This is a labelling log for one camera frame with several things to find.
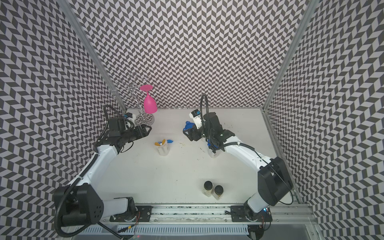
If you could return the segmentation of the blue lid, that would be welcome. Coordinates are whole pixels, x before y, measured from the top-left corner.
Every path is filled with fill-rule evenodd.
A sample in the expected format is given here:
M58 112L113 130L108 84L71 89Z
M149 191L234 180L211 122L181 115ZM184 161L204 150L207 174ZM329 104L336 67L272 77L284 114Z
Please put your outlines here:
M216 151L220 148L220 142L215 139L213 140L207 139L207 144L209 149L211 149L212 151Z
M185 125L183 131L187 131L187 130L193 128L194 126L195 126L195 123L186 121L186 125Z

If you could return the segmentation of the clear container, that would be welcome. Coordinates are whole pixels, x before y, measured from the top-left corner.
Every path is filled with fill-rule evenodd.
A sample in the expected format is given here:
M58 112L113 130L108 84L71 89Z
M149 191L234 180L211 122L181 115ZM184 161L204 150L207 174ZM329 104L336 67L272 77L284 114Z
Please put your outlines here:
M156 146L157 151L160 156L167 156L170 152L170 145L166 142L164 145Z
M221 153L219 151L213 152L211 149L208 149L208 154L211 158L217 158Z

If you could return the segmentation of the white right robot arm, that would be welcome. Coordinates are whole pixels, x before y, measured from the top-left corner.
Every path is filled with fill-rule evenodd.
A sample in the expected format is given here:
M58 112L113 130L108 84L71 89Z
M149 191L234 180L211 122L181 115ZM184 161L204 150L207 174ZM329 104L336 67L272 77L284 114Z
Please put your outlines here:
M193 110L189 116L191 121L186 122L183 134L190 141L205 139L212 158L221 152L228 153L257 173L258 190L244 203L244 219L270 221L269 207L281 202L294 188L284 160L269 158L243 143L233 132L223 128L214 112L203 115L201 111Z

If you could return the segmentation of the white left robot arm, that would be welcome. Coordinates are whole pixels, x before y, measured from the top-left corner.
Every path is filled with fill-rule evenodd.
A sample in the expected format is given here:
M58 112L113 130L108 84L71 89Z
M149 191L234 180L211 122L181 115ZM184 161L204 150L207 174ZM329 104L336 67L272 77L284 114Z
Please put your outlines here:
M54 226L61 237L77 235L102 218L128 216L131 220L136 217L133 198L103 201L96 191L105 171L122 148L127 143L147 137L152 130L145 124L135 126L130 123L127 126L127 122L124 117L109 119L95 143L95 153L85 167L68 185L55 190Z

